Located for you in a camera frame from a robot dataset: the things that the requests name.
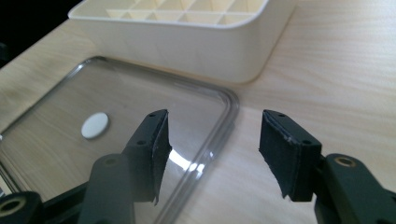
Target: transparent plastic container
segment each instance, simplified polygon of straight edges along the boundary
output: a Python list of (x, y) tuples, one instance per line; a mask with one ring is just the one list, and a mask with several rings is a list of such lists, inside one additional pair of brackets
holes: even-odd
[(232, 83), (262, 70), (296, 0), (85, 0), (69, 12), (105, 56)]
[[(2, 133), (2, 175), (14, 191), (34, 190), (46, 201), (86, 182), (97, 159), (121, 153), (144, 117), (165, 108), (173, 151), (159, 203), (136, 203), (134, 210), (136, 223), (170, 223), (233, 129), (238, 101), (231, 91), (91, 58)], [(87, 140), (81, 126), (96, 112), (107, 113), (110, 125)]]

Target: wood grain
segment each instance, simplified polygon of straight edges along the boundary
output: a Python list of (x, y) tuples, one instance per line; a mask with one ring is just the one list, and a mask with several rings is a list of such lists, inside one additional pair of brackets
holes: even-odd
[[(300, 123), (324, 155), (360, 159), (396, 191), (395, 15), (394, 1), (302, 1), (262, 74), (244, 85), (223, 83), (240, 99), (235, 130), (177, 223), (316, 223), (312, 203), (281, 198), (258, 152), (264, 108)], [(95, 54), (67, 21), (4, 67), (0, 130)]]

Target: white plastic organizer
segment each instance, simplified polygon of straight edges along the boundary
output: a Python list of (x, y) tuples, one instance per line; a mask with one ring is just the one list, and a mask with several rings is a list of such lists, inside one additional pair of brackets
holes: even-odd
[(85, 0), (69, 12), (104, 56), (247, 82), (296, 0)]

